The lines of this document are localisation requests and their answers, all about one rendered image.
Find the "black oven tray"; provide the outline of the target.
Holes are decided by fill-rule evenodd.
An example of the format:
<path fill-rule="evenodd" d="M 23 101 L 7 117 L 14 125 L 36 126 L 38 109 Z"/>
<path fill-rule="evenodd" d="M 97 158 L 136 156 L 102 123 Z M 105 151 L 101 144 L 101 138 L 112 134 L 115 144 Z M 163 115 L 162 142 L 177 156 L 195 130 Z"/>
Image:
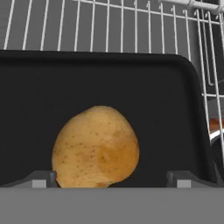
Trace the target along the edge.
<path fill-rule="evenodd" d="M 165 186 L 169 171 L 216 180 L 198 74 L 174 54 L 0 50 L 0 186 L 50 171 L 63 125 L 94 105 L 136 132 L 140 161 L 124 187 Z"/>

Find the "brown potato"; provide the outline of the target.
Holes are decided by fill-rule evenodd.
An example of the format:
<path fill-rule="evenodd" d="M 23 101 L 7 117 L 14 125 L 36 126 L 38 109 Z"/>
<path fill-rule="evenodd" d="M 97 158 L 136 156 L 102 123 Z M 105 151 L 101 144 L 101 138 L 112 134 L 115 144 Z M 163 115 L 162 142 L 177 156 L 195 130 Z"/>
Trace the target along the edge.
<path fill-rule="evenodd" d="M 139 162 L 135 131 L 116 109 L 94 106 L 59 132 L 52 169 L 62 188 L 107 188 L 128 178 Z"/>

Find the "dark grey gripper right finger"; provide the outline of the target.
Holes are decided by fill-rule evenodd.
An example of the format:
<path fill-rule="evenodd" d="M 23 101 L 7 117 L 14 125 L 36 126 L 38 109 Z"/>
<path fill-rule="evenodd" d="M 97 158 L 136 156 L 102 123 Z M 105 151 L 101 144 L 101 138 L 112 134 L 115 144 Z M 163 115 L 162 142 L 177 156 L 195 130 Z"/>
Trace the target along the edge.
<path fill-rule="evenodd" d="M 222 187 L 222 181 L 219 179 L 216 183 L 212 183 L 198 178 L 189 171 L 168 171 L 166 186 L 174 188 L 218 188 Z"/>

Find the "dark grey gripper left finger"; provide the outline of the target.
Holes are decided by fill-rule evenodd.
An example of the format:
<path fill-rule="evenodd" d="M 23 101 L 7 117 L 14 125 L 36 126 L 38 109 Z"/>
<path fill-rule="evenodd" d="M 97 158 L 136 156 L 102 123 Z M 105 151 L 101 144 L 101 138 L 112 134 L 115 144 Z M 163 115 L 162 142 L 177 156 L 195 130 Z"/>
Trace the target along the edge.
<path fill-rule="evenodd" d="M 54 188 L 57 186 L 55 171 L 33 171 L 27 177 L 1 185 L 1 188 Z"/>

